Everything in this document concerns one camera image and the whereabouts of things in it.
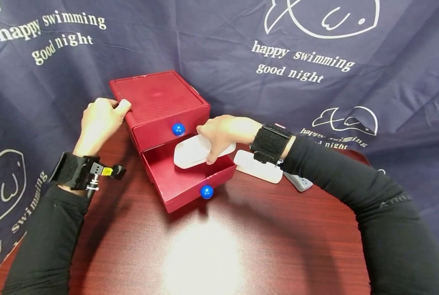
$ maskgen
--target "black sleeve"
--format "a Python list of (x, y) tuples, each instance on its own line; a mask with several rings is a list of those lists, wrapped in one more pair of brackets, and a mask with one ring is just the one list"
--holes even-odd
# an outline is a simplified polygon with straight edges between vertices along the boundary
[(69, 270), (90, 201), (52, 186), (33, 212), (2, 294), (67, 294)]
[(390, 177), (306, 137), (297, 137), (281, 168), (354, 211), (372, 294), (439, 295), (439, 246)]

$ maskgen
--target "gray remote control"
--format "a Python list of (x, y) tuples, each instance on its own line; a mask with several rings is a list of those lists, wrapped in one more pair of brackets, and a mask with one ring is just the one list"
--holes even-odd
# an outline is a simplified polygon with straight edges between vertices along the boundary
[(313, 186), (313, 183), (306, 178), (300, 177), (298, 175), (291, 175), (287, 172), (284, 172), (283, 175), (290, 180), (290, 182), (293, 184), (293, 186), (299, 191), (304, 192), (310, 187)]

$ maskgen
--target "red drawer cabinet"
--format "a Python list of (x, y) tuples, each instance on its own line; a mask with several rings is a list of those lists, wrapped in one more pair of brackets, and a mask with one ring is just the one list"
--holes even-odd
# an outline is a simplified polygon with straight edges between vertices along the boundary
[[(233, 177), (236, 165), (229, 156), (213, 165), (174, 165), (175, 146), (196, 135), (197, 126), (210, 117), (209, 103), (175, 71), (112, 80), (110, 87), (117, 101), (131, 103), (129, 133), (167, 212), (197, 199), (202, 187), (214, 188)], [(174, 125), (184, 132), (176, 134)]]

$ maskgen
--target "yellow label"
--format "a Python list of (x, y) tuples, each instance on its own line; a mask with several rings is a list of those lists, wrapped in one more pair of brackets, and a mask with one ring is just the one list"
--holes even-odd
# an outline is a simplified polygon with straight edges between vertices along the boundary
[(105, 167), (102, 170), (102, 176), (110, 176), (113, 172), (113, 169), (111, 169), (110, 167)]

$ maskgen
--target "blue ball handle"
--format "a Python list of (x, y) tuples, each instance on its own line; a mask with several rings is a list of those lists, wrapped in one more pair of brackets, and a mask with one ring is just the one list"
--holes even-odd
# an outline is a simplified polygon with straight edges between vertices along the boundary
[(172, 126), (172, 132), (175, 136), (183, 136), (185, 134), (185, 126), (177, 123)]
[(211, 187), (211, 186), (202, 187), (200, 190), (200, 195), (205, 200), (211, 199), (211, 197), (213, 196), (213, 187)]

